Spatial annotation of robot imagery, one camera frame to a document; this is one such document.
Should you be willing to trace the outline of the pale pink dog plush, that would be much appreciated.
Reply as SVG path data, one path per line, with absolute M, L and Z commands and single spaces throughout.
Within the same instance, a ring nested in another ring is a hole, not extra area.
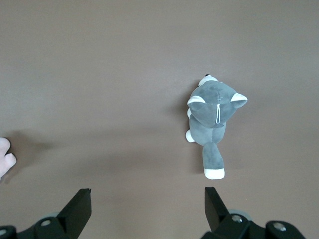
M 16 157 L 8 153 L 10 141 L 7 138 L 0 137 L 0 181 L 2 177 L 16 164 Z

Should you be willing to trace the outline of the grey white husky plush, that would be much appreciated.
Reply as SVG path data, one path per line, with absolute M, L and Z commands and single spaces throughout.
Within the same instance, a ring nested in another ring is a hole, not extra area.
M 225 177 L 223 158 L 217 144 L 223 139 L 226 123 L 248 102 L 246 96 L 211 75 L 200 80 L 187 101 L 188 142 L 203 146 L 204 175 L 210 180 Z

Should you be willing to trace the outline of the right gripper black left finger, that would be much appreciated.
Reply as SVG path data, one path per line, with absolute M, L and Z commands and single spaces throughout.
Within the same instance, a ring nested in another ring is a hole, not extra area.
M 57 216 L 40 219 L 21 232 L 0 226 L 0 239 L 78 239 L 91 213 L 91 189 L 80 189 Z

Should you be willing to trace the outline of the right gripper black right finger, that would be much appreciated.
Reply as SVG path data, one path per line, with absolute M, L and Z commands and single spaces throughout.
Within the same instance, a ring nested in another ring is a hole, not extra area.
M 200 239 L 306 239 L 288 222 L 269 221 L 261 227 L 240 213 L 230 213 L 214 187 L 205 188 L 205 215 L 211 230 Z

